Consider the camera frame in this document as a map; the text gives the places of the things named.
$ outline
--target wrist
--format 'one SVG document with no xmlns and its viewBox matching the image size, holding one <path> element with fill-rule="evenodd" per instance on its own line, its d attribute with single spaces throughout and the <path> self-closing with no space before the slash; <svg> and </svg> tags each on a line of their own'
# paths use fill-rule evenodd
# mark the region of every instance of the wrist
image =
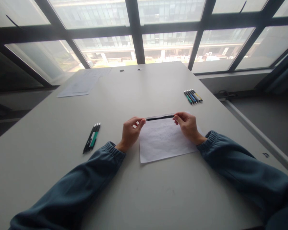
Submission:
<svg viewBox="0 0 288 230">
<path fill-rule="evenodd" d="M 128 150 L 128 148 L 126 147 L 126 145 L 124 145 L 122 142 L 119 142 L 115 148 L 121 152 L 126 152 Z"/>
<path fill-rule="evenodd" d="M 197 132 L 192 138 L 192 142 L 196 145 L 203 144 L 206 140 L 207 138 L 201 135 L 199 132 Z"/>
</svg>

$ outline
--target table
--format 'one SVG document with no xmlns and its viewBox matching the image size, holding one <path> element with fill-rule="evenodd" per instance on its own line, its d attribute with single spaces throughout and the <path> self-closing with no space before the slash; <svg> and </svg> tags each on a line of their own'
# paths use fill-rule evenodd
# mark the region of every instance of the table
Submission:
<svg viewBox="0 0 288 230">
<path fill-rule="evenodd" d="M 271 154 L 262 154 L 269 152 L 181 62 L 114 67 L 89 95 L 57 98 L 72 79 L 0 137 L 0 229 L 89 159 L 82 150 L 97 122 L 95 150 L 109 140 L 118 143 L 123 123 L 133 116 L 190 111 L 204 133 L 224 134 L 288 174 Z M 183 91 L 191 88 L 202 104 L 189 104 Z M 254 207 L 200 154 L 143 165 L 137 141 L 86 213 L 83 229 L 228 230 L 261 224 Z"/>
</svg>

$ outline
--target sleeve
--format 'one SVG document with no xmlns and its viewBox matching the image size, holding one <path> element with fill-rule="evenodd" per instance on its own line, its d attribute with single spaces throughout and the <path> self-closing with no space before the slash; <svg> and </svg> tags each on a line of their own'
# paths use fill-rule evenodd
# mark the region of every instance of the sleeve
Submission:
<svg viewBox="0 0 288 230">
<path fill-rule="evenodd" d="M 118 171 L 125 153 L 108 142 L 60 179 L 30 209 L 17 214 L 10 229 L 79 229 L 85 210 Z"/>
<path fill-rule="evenodd" d="M 224 176 L 238 192 L 260 209 L 263 222 L 280 210 L 288 209 L 288 176 L 249 153 L 242 146 L 210 131 L 203 144 L 198 146 L 205 161 Z"/>
</svg>

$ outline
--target paper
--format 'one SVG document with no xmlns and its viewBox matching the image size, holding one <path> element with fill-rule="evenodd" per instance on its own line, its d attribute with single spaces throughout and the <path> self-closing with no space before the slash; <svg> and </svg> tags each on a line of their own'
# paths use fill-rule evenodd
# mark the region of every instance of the paper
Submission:
<svg viewBox="0 0 288 230">
<path fill-rule="evenodd" d="M 79 71 L 78 76 L 57 97 L 79 96 L 90 93 L 99 77 L 109 74 L 112 68 Z"/>
<path fill-rule="evenodd" d="M 191 152 L 197 147 L 181 132 L 172 118 L 147 121 L 140 132 L 140 162 L 148 163 Z"/>
</svg>

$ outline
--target sheet of paper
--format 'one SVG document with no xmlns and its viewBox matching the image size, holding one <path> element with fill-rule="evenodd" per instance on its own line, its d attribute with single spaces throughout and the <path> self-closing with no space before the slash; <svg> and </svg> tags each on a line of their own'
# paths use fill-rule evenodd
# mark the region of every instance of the sheet of paper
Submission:
<svg viewBox="0 0 288 230">
<path fill-rule="evenodd" d="M 79 96 L 90 93 L 101 76 L 109 74 L 112 68 L 98 68 L 79 71 L 75 79 L 57 97 Z"/>
<path fill-rule="evenodd" d="M 140 133 L 140 162 L 148 163 L 198 151 L 172 118 L 147 121 Z"/>
</svg>

